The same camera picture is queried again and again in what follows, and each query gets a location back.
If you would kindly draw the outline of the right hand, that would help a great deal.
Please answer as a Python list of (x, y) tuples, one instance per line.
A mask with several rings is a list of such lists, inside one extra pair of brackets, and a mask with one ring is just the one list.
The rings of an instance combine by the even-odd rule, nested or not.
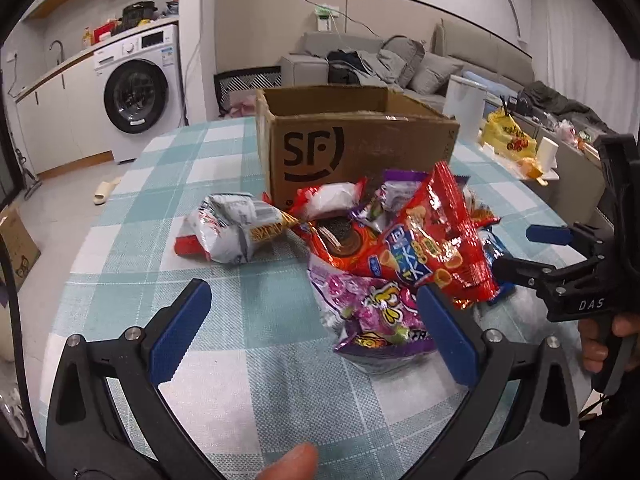
[[(580, 340), (582, 341), (582, 364), (588, 372), (598, 374), (608, 356), (608, 348), (600, 343), (599, 325), (592, 318), (583, 318), (578, 323)], [(616, 337), (639, 337), (640, 318), (637, 313), (616, 315), (612, 323), (612, 333)]]

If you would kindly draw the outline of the left hand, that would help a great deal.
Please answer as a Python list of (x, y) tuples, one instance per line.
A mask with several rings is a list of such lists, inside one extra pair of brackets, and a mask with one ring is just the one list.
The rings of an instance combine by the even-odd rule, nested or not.
[(256, 480), (314, 480), (318, 460), (317, 448), (304, 442), (264, 469)]

